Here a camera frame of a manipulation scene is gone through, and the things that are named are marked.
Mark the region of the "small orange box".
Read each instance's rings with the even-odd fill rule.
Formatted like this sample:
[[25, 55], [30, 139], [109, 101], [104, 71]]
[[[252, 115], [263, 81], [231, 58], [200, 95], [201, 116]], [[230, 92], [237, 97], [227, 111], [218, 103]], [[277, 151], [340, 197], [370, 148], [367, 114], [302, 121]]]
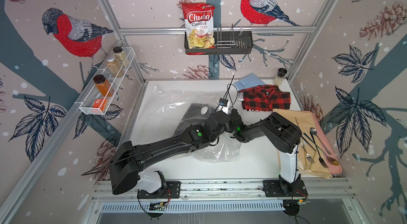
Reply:
[[108, 98], [98, 98], [94, 101], [92, 108], [99, 109], [101, 112], [104, 112], [108, 104]]

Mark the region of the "silver spoon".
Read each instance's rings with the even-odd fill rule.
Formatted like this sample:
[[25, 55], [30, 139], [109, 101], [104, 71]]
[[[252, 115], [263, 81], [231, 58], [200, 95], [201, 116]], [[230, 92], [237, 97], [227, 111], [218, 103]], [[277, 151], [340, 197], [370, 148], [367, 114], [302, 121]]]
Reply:
[[325, 144], [324, 144], [324, 143], [322, 142], [322, 140], [319, 138], [318, 132], [317, 132], [316, 128], [311, 127], [311, 128], [310, 128], [310, 132], [311, 132], [312, 135], [316, 136], [316, 137], [320, 140], [320, 142], [321, 142], [322, 146], [324, 147], [326, 153], [327, 153], [328, 155], [331, 155], [330, 150], [325, 146]]

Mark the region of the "orange sauce jar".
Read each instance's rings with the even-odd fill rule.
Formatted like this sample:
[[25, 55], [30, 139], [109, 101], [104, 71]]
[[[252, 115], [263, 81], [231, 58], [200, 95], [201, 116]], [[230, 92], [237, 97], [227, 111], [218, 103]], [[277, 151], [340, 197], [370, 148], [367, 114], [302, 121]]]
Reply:
[[110, 81], [102, 74], [93, 77], [95, 86], [103, 97], [112, 97], [114, 90], [111, 88]]

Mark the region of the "aluminium mounting rail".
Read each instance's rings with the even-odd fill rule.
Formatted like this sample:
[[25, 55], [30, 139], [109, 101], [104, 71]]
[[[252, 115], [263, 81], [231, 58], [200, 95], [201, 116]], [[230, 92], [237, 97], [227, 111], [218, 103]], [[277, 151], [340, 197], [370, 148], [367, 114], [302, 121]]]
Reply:
[[[271, 189], [263, 184], [265, 178], [236, 179], [181, 179], [180, 184], [171, 189], [171, 199], [192, 200], [243, 200], [264, 199]], [[323, 179], [302, 177], [301, 191], [308, 193], [308, 199], [355, 199], [356, 193], [346, 178]], [[134, 201], [137, 189], [121, 195], [113, 195], [110, 182], [98, 182], [89, 199], [92, 202]]]

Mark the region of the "gold spoon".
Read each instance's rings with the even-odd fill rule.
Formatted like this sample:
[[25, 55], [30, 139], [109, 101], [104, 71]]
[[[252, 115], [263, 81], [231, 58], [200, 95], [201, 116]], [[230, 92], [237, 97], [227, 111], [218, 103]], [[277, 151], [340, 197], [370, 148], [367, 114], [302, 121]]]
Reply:
[[330, 164], [332, 164], [332, 165], [334, 165], [334, 166], [339, 166], [339, 162], [338, 162], [335, 158], [330, 157], [329, 155], [327, 155], [322, 149], [320, 149], [320, 150], [323, 152], [323, 154], [325, 155], [326, 160], [327, 160]]

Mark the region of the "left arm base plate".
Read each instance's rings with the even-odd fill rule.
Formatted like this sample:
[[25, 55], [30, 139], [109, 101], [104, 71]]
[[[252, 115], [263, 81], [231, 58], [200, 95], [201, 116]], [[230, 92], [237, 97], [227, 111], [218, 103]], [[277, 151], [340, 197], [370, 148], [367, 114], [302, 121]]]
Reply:
[[156, 192], [148, 193], [147, 191], [140, 190], [137, 193], [139, 199], [178, 199], [180, 197], [181, 182], [169, 181], [166, 186], [158, 189]]

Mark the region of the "pink tray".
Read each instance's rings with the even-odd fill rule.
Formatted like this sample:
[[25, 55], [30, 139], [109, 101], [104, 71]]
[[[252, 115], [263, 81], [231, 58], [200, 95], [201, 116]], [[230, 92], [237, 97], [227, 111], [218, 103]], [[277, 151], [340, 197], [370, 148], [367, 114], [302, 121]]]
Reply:
[[[324, 132], [323, 132], [323, 130], [322, 130], [322, 128], [321, 128], [321, 126], [320, 126], [320, 124], [319, 124], [319, 121], [318, 121], [318, 119], [316, 118], [316, 116], [315, 116], [313, 113], [309, 112], [309, 111], [303, 111], [303, 113], [305, 113], [305, 114], [307, 114], [307, 115], [309, 116], [309, 118], [307, 118], [307, 120], [308, 120], [312, 125], [314, 125], [313, 127], [316, 128], [316, 130], [317, 130], [317, 132], [318, 132], [319, 138], [322, 140], [322, 142], [325, 144], [325, 146], [330, 150], [331, 155], [329, 155], [329, 156], [330, 156], [330, 157], [333, 157], [333, 158], [335, 158], [337, 161], [339, 161], [338, 157], [336, 156], [336, 154], [335, 154], [335, 152], [334, 152], [334, 150], [333, 150], [333, 147], [331, 146], [331, 144], [329, 143], [329, 141], [328, 141], [326, 135], [324, 134]], [[308, 129], [308, 132], [307, 132], [306, 134], [308, 134], [308, 136], [309, 136], [310, 138], [312, 138], [312, 139], [315, 140], [315, 143], [316, 143], [317, 146], [319, 147], [319, 152], [320, 152], [320, 154], [321, 154], [321, 157], [324, 159], [324, 161], [325, 161], [325, 163], [327, 164], [328, 168], [324, 168], [324, 167], [320, 164], [320, 162], [319, 162], [319, 155], [318, 155], [317, 151], [315, 151], [315, 154], [314, 154], [314, 156], [316, 157], [316, 162], [322, 167], [322, 169], [323, 169], [324, 171], [329, 171], [330, 174], [331, 174], [331, 176], [340, 175], [340, 174], [342, 173], [342, 167], [341, 167], [340, 163], [339, 163], [339, 166], [334, 166], [334, 165], [330, 164], [330, 163], [326, 160], [325, 155], [323, 154], [323, 152], [322, 152], [320, 149], [322, 149], [325, 153], [326, 153], [326, 151], [325, 151], [324, 147], [322, 146], [320, 140], [319, 140], [316, 136], [311, 135], [310, 128]], [[306, 136], [305, 136], [305, 138], [308, 140], [309, 143], [311, 143], [311, 146], [316, 149], [315, 145], [311, 142], [311, 140], [308, 139]]]

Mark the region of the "clear plastic vacuum bag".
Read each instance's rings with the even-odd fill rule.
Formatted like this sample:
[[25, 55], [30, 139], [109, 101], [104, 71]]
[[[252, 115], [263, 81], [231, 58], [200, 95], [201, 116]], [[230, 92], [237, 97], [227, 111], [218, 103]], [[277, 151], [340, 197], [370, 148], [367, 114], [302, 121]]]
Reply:
[[[151, 121], [163, 126], [165, 138], [180, 135], [191, 125], [203, 124], [216, 111], [231, 112], [237, 95], [221, 91], [191, 91], [154, 89]], [[240, 159], [241, 144], [231, 133], [223, 133], [209, 146], [186, 156], [202, 162], [232, 162]]]

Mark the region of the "red Chuba cassava chips bag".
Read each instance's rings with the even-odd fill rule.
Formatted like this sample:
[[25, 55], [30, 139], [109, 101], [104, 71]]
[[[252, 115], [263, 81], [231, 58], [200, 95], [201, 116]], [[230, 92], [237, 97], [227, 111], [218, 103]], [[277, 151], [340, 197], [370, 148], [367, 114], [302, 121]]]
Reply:
[[201, 55], [205, 52], [188, 52], [188, 50], [214, 49], [214, 10], [206, 3], [181, 3], [187, 38], [187, 55]]

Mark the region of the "black fork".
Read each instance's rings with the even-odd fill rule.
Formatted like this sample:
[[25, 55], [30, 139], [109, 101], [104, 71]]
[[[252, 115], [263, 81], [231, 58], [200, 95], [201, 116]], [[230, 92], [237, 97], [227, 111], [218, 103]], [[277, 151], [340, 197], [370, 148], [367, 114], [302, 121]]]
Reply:
[[311, 142], [315, 145], [316, 151], [317, 151], [317, 153], [318, 153], [318, 155], [319, 155], [319, 162], [320, 162], [320, 164], [321, 164], [324, 168], [328, 168], [328, 166], [327, 166], [327, 164], [325, 163], [324, 159], [321, 157], [321, 154], [320, 154], [320, 152], [319, 152], [319, 147], [318, 147], [317, 144], [315, 143], [315, 140], [312, 139], [312, 138], [310, 138], [310, 137], [308, 136], [308, 134], [306, 134], [306, 133], [303, 133], [303, 135], [306, 136], [308, 139], [310, 139]]

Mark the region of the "light blue folded cloth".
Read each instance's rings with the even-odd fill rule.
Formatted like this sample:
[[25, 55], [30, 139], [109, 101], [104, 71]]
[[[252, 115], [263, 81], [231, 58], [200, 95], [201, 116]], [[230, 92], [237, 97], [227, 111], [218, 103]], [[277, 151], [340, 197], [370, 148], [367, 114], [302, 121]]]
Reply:
[[237, 88], [238, 91], [263, 85], [265, 85], [265, 83], [260, 80], [254, 73], [251, 73], [234, 83], [234, 86]]

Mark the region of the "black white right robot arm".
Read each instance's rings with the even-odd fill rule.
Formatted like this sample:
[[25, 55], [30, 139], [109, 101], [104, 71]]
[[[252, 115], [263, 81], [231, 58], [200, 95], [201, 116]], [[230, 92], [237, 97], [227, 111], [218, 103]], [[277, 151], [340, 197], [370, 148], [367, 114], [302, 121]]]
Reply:
[[236, 109], [230, 114], [232, 134], [241, 143], [260, 137], [267, 139], [280, 152], [279, 186], [284, 194], [293, 194], [301, 183], [298, 171], [298, 147], [301, 130], [277, 112], [254, 124], [245, 125]]

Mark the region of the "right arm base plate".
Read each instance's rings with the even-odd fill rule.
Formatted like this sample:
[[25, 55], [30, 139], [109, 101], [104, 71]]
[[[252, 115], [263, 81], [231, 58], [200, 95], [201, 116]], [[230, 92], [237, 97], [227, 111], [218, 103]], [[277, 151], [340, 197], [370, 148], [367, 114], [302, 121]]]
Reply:
[[262, 181], [262, 191], [266, 197], [308, 197], [304, 182], [299, 179], [294, 183], [285, 180], [269, 179]]

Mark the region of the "grey pinstriped shirt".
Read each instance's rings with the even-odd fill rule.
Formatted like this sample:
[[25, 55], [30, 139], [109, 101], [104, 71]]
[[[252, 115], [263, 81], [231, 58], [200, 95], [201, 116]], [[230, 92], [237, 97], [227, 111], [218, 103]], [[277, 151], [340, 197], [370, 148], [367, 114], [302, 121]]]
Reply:
[[[202, 115], [201, 109], [203, 106], [209, 106], [210, 112]], [[191, 125], [197, 125], [204, 123], [211, 115], [212, 111], [214, 110], [213, 107], [207, 104], [198, 104], [192, 103], [188, 110], [185, 112], [183, 118], [181, 119], [180, 123], [178, 124], [173, 136], [177, 136], [181, 134], [186, 128]]]

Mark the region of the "red black plaid shirt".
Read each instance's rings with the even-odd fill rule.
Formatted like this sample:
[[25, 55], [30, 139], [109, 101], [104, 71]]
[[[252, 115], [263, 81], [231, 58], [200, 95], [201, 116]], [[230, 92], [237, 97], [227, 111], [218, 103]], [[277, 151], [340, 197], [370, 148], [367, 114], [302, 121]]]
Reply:
[[242, 108], [253, 112], [271, 112], [274, 109], [290, 109], [289, 92], [275, 85], [262, 85], [240, 91], [243, 94]]

